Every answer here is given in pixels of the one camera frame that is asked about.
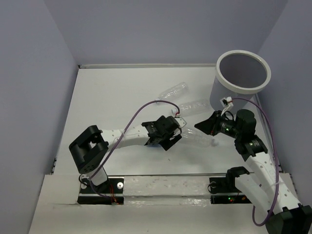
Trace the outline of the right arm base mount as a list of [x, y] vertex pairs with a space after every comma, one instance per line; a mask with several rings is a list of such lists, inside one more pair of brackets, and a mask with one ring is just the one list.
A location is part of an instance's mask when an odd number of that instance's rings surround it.
[[211, 204], [251, 204], [250, 200], [225, 177], [209, 178], [208, 192]]

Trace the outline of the crushed clear bottle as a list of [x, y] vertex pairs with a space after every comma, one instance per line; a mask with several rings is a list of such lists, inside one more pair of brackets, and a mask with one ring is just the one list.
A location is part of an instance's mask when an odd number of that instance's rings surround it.
[[180, 142], [191, 146], [208, 148], [210, 146], [214, 147], [218, 145], [218, 141], [216, 141], [211, 135], [206, 135], [194, 128], [184, 128], [181, 136], [182, 139]]

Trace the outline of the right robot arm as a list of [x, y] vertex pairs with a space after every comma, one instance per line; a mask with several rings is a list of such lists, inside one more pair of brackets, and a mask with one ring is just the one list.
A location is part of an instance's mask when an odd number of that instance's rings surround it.
[[241, 191], [253, 204], [253, 214], [264, 218], [261, 225], [270, 234], [307, 234], [312, 224], [312, 208], [293, 195], [279, 175], [268, 149], [255, 134], [256, 119], [250, 110], [241, 109], [235, 119], [228, 119], [222, 111], [195, 124], [203, 133], [219, 133], [234, 138], [234, 146], [244, 162], [251, 168], [257, 181], [244, 167], [227, 171], [224, 185], [229, 191]]

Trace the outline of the blue label clear bottle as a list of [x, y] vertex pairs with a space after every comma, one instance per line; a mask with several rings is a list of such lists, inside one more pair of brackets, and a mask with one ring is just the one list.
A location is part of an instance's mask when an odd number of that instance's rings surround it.
[[161, 148], [161, 146], [159, 144], [148, 144], [148, 143], [146, 143], [144, 146], [150, 147], [150, 148]]

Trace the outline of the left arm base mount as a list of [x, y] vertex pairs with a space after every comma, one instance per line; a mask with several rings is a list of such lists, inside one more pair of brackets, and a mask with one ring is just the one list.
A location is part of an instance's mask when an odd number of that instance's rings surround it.
[[80, 205], [123, 205], [124, 204], [124, 177], [110, 176], [109, 184], [104, 188], [94, 185], [95, 191], [90, 186], [90, 181], [85, 175], [79, 177], [80, 189], [77, 203]]

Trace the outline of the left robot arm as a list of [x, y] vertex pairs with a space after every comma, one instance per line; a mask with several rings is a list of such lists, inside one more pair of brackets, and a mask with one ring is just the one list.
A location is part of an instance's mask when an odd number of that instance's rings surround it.
[[181, 117], [161, 116], [156, 121], [135, 127], [101, 130], [96, 125], [85, 129], [70, 145], [78, 172], [86, 175], [95, 192], [103, 193], [110, 187], [103, 162], [113, 150], [129, 146], [161, 146], [169, 150], [182, 139], [182, 128], [187, 122]]

